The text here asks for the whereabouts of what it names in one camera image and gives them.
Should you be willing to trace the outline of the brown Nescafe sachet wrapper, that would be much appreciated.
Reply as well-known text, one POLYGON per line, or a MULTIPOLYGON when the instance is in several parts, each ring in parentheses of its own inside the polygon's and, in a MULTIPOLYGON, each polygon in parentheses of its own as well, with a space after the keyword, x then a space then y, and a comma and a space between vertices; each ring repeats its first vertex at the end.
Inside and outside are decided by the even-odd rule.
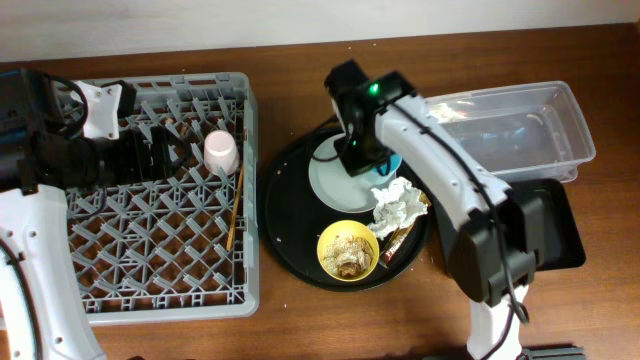
POLYGON ((414 228, 419 217, 428 213, 428 208, 431 205, 427 195, 420 191, 416 200, 409 202, 406 207, 406 219, 401 223, 398 228, 391 234, 391 238, 384 245, 378 259, 378 264, 384 268, 388 268, 391 260, 395 254, 402 247, 406 238, 414 228))

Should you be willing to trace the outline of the pink plastic cup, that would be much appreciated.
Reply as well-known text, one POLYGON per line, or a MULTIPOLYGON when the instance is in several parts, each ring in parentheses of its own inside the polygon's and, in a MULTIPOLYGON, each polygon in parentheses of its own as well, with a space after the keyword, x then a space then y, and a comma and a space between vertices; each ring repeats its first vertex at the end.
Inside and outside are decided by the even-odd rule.
POLYGON ((224 130, 210 132, 204 142, 204 164, 214 175, 222 170, 233 174, 239 166, 240 154, 234 137, 224 130))

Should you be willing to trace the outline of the blue plastic cup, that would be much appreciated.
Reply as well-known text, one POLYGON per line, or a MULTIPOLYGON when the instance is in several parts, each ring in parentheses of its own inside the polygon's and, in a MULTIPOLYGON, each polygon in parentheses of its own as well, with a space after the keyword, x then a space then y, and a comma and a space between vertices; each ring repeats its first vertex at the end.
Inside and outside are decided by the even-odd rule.
POLYGON ((402 157, 393 154, 387 160, 375 165, 369 172, 369 181, 374 185, 380 185, 391 180, 402 164, 402 157))

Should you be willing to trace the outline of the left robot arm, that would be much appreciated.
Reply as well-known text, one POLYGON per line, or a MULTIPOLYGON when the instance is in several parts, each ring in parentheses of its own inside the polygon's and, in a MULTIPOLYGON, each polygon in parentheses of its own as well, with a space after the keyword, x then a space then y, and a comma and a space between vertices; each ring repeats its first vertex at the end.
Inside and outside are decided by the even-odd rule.
POLYGON ((136 90, 44 72, 1 75, 1 309, 14 359, 102 359, 68 245, 66 191, 172 177, 166 128, 121 131, 136 90))

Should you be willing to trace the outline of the white paper napkin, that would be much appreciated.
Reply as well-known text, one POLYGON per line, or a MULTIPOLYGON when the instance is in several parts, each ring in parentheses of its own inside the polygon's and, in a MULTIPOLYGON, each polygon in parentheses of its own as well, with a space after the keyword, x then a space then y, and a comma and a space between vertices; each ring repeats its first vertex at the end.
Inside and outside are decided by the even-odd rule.
POLYGON ((423 192, 404 177, 392 180, 386 188, 371 190, 377 203, 374 220, 368 228, 379 239, 412 225, 428 213, 428 205, 420 200, 423 192))

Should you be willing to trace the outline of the food scraps rice and shells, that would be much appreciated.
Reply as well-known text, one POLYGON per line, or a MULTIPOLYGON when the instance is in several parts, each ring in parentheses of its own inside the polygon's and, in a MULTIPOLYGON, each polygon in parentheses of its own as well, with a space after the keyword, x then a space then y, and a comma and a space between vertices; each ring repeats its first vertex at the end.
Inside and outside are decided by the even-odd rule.
POLYGON ((325 248, 322 264, 333 276, 352 279, 371 267, 374 251, 362 237, 336 236, 325 248))

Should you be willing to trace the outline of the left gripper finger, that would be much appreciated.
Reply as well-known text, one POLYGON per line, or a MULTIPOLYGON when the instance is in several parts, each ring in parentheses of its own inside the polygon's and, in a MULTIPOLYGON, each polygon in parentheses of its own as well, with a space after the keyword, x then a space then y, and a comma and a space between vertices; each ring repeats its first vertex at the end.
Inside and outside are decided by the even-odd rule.
POLYGON ((164 180, 174 174, 169 148, 172 134, 164 127, 151 128, 151 179, 164 180))
POLYGON ((149 181, 152 175, 153 160, 144 135, 138 129, 132 131, 133 150, 131 170, 136 181, 149 181))

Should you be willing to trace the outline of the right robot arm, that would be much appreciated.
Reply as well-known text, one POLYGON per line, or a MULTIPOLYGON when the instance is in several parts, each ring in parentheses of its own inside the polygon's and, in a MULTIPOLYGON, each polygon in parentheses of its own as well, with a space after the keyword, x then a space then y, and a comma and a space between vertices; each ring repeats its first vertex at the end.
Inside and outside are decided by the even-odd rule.
POLYGON ((544 262, 544 206, 519 195, 481 166, 429 115, 425 99, 397 71, 371 80, 353 60, 331 69, 324 85, 345 132, 338 152, 356 176, 391 154, 427 186, 457 237, 449 275, 471 300, 466 350, 474 359, 526 359, 523 304, 544 262))

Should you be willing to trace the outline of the yellow bowl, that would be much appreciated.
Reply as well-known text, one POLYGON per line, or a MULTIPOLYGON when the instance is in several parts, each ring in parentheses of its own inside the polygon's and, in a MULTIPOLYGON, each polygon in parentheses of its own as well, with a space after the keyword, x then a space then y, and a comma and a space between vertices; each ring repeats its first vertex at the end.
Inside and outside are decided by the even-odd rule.
POLYGON ((356 281, 360 281, 363 280, 365 278, 367 278, 369 275, 371 275, 375 269, 375 267, 377 266, 378 263, 378 259, 380 256, 380 248, 379 248, 379 243, 378 240, 376 238, 376 236, 372 233, 372 231, 368 228, 368 226, 357 222, 357 221, 353 221, 353 220, 341 220, 338 222, 335 222, 331 225, 329 225, 323 232, 322 234, 319 236, 318 239, 318 243, 317 243, 317 258, 318 261, 322 267, 322 269, 332 278, 341 281, 341 282, 356 282, 356 281), (322 264, 322 258, 325 254, 325 248, 326 246, 336 237, 336 236, 347 236, 347 235, 354 235, 354 236, 359 236, 362 238, 365 238, 370 246, 373 248, 374 251, 374 255, 373 255, 373 260, 372 260, 372 264, 371 267, 368 269, 367 272, 365 272, 364 274, 362 274, 359 277, 356 278, 352 278, 352 279, 341 279, 338 278, 336 276, 331 275, 326 268, 324 267, 324 265, 322 264))

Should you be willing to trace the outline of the wooden chopstick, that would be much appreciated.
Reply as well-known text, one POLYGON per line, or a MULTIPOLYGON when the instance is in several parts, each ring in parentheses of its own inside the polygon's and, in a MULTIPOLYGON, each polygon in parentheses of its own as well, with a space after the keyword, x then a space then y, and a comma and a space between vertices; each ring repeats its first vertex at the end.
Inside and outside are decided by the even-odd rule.
POLYGON ((227 242, 226 242, 226 251, 227 252, 231 252, 233 249, 233 244, 234 244, 234 239, 235 239, 235 234, 236 234, 236 227, 237 227, 237 217, 238 217, 238 211, 239 211, 239 207, 240 207, 240 200, 242 199, 242 193, 243 193, 243 188, 244 188, 244 162, 242 163, 241 167, 240 167, 240 173, 238 176, 238 183, 236 186, 236 193, 235 193, 235 197, 234 197, 234 203, 233 203, 233 209, 232 209, 232 216, 231 216, 231 224, 230 224, 230 228, 229 228, 229 232, 228 232, 228 237, 227 237, 227 242))

